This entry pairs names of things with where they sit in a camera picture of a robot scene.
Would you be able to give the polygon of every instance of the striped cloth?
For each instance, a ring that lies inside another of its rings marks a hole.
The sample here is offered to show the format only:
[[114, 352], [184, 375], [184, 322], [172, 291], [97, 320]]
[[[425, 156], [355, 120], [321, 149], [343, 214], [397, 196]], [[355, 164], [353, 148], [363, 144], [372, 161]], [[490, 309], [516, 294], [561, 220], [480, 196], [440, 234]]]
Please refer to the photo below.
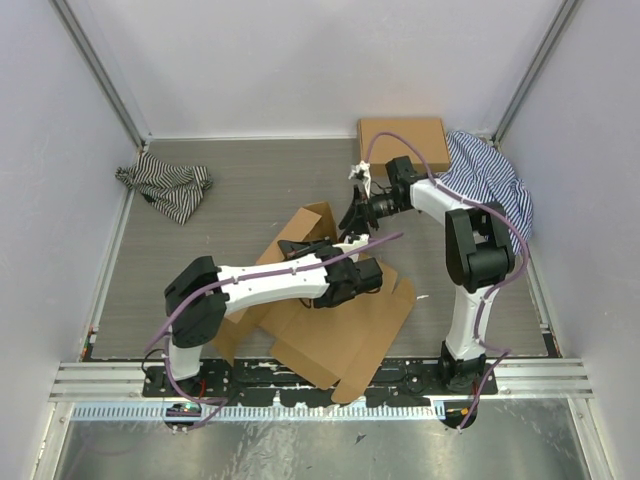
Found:
[[[447, 145], [451, 167], [440, 175], [442, 182], [479, 203], [497, 201], [518, 232], [529, 240], [532, 231], [533, 204], [531, 195], [504, 155], [466, 132], [449, 132]], [[518, 255], [520, 244], [509, 232], [513, 251]]]
[[118, 168], [116, 178], [138, 190], [153, 207], [184, 225], [213, 184], [206, 167], [176, 166], [142, 153], [133, 167]]

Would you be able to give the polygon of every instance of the cable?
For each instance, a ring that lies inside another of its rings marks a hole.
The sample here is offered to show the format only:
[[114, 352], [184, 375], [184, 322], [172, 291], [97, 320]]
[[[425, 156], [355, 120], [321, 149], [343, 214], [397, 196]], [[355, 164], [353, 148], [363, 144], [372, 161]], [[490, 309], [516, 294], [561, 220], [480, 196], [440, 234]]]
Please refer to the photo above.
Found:
[[482, 312], [484, 311], [485, 302], [491, 297], [491, 294], [493, 292], [495, 292], [497, 289], [505, 287], [505, 286], [507, 286], [508, 284], [510, 284], [512, 282], [515, 282], [518, 278], [520, 278], [524, 274], [524, 272], [527, 270], [527, 266], [529, 265], [529, 247], [527, 245], [526, 240], [520, 234], [518, 229], [516, 229], [516, 227], [504, 215], [502, 215], [501, 213], [495, 211], [494, 209], [492, 209], [490, 207], [487, 207], [486, 205], [483, 205], [481, 203], [475, 202], [473, 200], [469, 200], [468, 198], [465, 198], [462, 195], [459, 195], [458, 193], [454, 192], [450, 188], [447, 188], [446, 186], [444, 186], [444, 184], [442, 182], [438, 182], [436, 180], [435, 176], [433, 175], [433, 172], [431, 171], [431, 167], [427, 163], [427, 159], [424, 157], [424, 155], [422, 155], [422, 153], [420, 153], [418, 151], [418, 149], [411, 144], [411, 142], [409, 142], [408, 140], [406, 140], [402, 136], [398, 135], [397, 133], [393, 133], [393, 132], [378, 132], [376, 135], [374, 135], [374, 137], [369, 142], [369, 148], [367, 149], [367, 155], [364, 158], [364, 162], [365, 163], [369, 163], [369, 159], [371, 158], [371, 152], [373, 151], [373, 146], [375, 145], [375, 143], [378, 140], [378, 138], [383, 137], [383, 136], [395, 138], [396, 140], [398, 140], [401, 143], [403, 143], [404, 145], [406, 145], [409, 148], [409, 150], [411, 150], [420, 159], [420, 161], [422, 162], [422, 165], [424, 165], [424, 168], [427, 171], [427, 177], [429, 178], [431, 183], [433, 183], [434, 187], [437, 190], [440, 190], [441, 192], [445, 193], [446, 195], [450, 196], [451, 198], [453, 198], [454, 200], [457, 200], [460, 203], [463, 203], [465, 205], [469, 205], [471, 207], [479, 208], [480, 210], [483, 210], [483, 211], [487, 212], [489, 215], [496, 217], [504, 225], [506, 225], [509, 230], [511, 230], [513, 232], [513, 234], [515, 235], [516, 239], [518, 240], [518, 243], [520, 244], [520, 249], [521, 249], [520, 251], [522, 252], [522, 265], [520, 265], [520, 268], [516, 271], [516, 273], [514, 273], [510, 277], [505, 278], [502, 282], [494, 285], [489, 290], [487, 290], [487, 292], [482, 297], [482, 302], [480, 303], [480, 306], [478, 307], [478, 312], [476, 313], [476, 318], [475, 318], [475, 321], [474, 321], [474, 324], [473, 324], [473, 337], [474, 337], [474, 339], [478, 342], [478, 344], [480, 346], [484, 347], [485, 349], [492, 350], [494, 352], [500, 352], [501, 355], [493, 362], [491, 367], [489, 367], [489, 369], [485, 372], [484, 376], [482, 377], [482, 381], [480, 382], [480, 385], [478, 386], [478, 390], [477, 390], [476, 394], [474, 395], [474, 399], [473, 399], [473, 403], [471, 404], [471, 408], [469, 408], [469, 412], [462, 419], [462, 422], [460, 423], [460, 426], [458, 427], [459, 431], [462, 431], [464, 426], [469, 421], [469, 418], [473, 414], [473, 411], [478, 406], [478, 402], [480, 401], [480, 394], [482, 393], [482, 389], [484, 388], [484, 385], [487, 382], [487, 379], [489, 378], [489, 376], [491, 375], [493, 370], [498, 366], [498, 364], [502, 360], [504, 360], [511, 353], [511, 349], [493, 347], [493, 346], [485, 343], [484, 340], [482, 340], [482, 338], [480, 338], [480, 333], [479, 333], [480, 319], [482, 318]]
[[178, 385], [178, 382], [176, 381], [176, 379], [173, 377], [173, 373], [171, 373], [171, 363], [169, 361], [169, 354], [168, 354], [168, 352], [169, 352], [169, 342], [170, 341], [171, 341], [171, 337], [167, 336], [166, 339], [165, 339], [165, 346], [164, 346], [164, 352], [165, 352], [164, 353], [164, 368], [167, 371], [167, 378], [169, 379], [169, 383], [171, 384], [173, 389], [182, 398], [184, 398], [186, 400], [189, 400], [190, 402], [197, 403], [200, 406], [202, 406], [202, 405], [217, 405], [218, 406], [218, 408], [216, 408], [212, 413], [207, 415], [205, 418], [203, 418], [199, 422], [194, 423], [190, 427], [186, 427], [185, 431], [190, 432], [192, 430], [196, 430], [197, 428], [204, 427], [209, 420], [211, 420], [218, 413], [220, 413], [220, 410], [222, 410], [222, 407], [224, 407], [229, 402], [229, 399], [226, 398], [226, 397], [211, 397], [211, 398], [207, 398], [205, 400], [202, 400], [202, 399], [193, 398], [191, 395], [189, 395], [188, 393], [184, 392], [180, 388], [180, 386]]
[[237, 278], [227, 278], [225, 280], [219, 280], [217, 282], [211, 283], [209, 285], [205, 285], [194, 292], [191, 293], [187, 298], [185, 298], [180, 305], [173, 311], [169, 318], [164, 322], [164, 324], [158, 329], [158, 331], [153, 335], [147, 346], [145, 347], [145, 353], [148, 353], [151, 348], [160, 340], [166, 333], [169, 331], [169, 328], [176, 321], [176, 319], [180, 316], [182, 312], [199, 296], [204, 295], [205, 293], [213, 290], [214, 288], [218, 288], [224, 285], [229, 285], [231, 283], [241, 282], [245, 280], [252, 280], [256, 278], [266, 278], [266, 277], [276, 277], [279, 275], [295, 275], [296, 271], [298, 272], [307, 272], [309, 270], [314, 270], [320, 267], [326, 267], [329, 265], [333, 265], [345, 258], [351, 257], [357, 253], [364, 252], [365, 250], [369, 250], [370, 248], [377, 247], [378, 245], [382, 245], [383, 243], [389, 242], [391, 240], [395, 240], [396, 238], [400, 238], [402, 236], [402, 232], [392, 233], [387, 235], [386, 237], [371, 240], [369, 239], [369, 243], [362, 245], [360, 247], [354, 248], [349, 252], [342, 253], [336, 257], [330, 258], [320, 263], [314, 263], [311, 265], [301, 265], [296, 269], [292, 267], [285, 267], [280, 270], [273, 270], [271, 272], [257, 272], [257, 273], [247, 273], [245, 275], [240, 275]]
[[149, 353], [147, 353], [144, 358], [142, 359], [142, 363], [140, 364], [140, 369], [144, 372], [144, 375], [147, 375], [147, 369], [144, 368], [144, 364], [147, 360], [149, 360], [149, 357], [151, 355], [153, 355], [154, 353], [157, 352], [164, 352], [164, 348], [154, 348], [153, 350], [151, 350]]

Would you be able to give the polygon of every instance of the cardboard sheet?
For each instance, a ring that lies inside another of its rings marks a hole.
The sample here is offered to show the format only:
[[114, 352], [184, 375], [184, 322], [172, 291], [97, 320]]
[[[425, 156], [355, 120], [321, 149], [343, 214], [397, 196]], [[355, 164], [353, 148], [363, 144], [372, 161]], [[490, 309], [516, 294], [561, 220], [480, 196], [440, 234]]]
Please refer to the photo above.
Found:
[[[378, 132], [393, 132], [408, 140], [424, 155], [434, 172], [446, 172], [451, 165], [449, 149], [442, 120], [439, 118], [362, 118], [358, 121], [358, 139], [360, 158], [364, 159], [369, 143]], [[396, 157], [408, 155], [417, 172], [426, 170], [420, 159], [406, 145], [392, 137], [380, 137], [376, 140], [369, 162], [371, 174], [385, 177], [384, 165]]]
[[[329, 237], [336, 228], [327, 203], [299, 209], [269, 245], [257, 264], [284, 259], [277, 241], [312, 241]], [[275, 338], [271, 354], [318, 388], [337, 383], [336, 403], [356, 400], [373, 378], [416, 301], [409, 279], [378, 262], [383, 285], [376, 294], [362, 294], [336, 308], [307, 309], [297, 299], [250, 307], [226, 318], [214, 345], [233, 363], [237, 345], [258, 326]]]

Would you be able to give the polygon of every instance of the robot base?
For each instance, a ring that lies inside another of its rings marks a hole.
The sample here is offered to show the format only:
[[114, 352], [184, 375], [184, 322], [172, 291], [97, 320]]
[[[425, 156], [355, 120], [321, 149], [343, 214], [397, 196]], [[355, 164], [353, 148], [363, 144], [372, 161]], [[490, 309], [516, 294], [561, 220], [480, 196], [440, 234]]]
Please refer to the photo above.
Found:
[[449, 352], [446, 342], [442, 342], [438, 376], [449, 391], [468, 393], [473, 389], [474, 382], [479, 382], [484, 375], [486, 363], [487, 356], [484, 354], [470, 360], [456, 360]]

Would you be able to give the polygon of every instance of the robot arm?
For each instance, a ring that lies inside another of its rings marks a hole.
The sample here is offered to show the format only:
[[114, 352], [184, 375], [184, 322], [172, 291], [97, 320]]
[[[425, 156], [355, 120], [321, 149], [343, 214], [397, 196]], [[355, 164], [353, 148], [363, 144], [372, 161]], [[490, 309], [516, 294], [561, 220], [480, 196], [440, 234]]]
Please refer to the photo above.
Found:
[[[442, 344], [440, 375], [451, 389], [465, 389], [484, 371], [483, 346], [498, 289], [515, 265], [507, 228], [480, 208], [464, 204], [419, 175], [409, 157], [386, 164], [391, 187], [379, 195], [368, 196], [354, 186], [352, 204], [340, 223], [343, 237], [368, 234], [379, 227], [378, 219], [416, 209], [429, 214], [445, 227], [446, 265], [456, 298], [451, 329]], [[504, 215], [499, 203], [487, 204]], [[480, 318], [478, 311], [484, 307]]]
[[[289, 298], [311, 299], [314, 308], [335, 307], [382, 285], [382, 270], [373, 258], [354, 254], [330, 265], [323, 262], [368, 242], [360, 235], [351, 243], [331, 245], [329, 240], [309, 243], [280, 241], [286, 262], [252, 267], [216, 266], [210, 256], [194, 260], [165, 290], [167, 315], [192, 292], [217, 281], [253, 276], [251, 281], [222, 285], [191, 303], [173, 323], [169, 342], [171, 374], [176, 381], [200, 371], [202, 347], [213, 340], [225, 316], [239, 310]], [[294, 275], [269, 273], [293, 268]]]

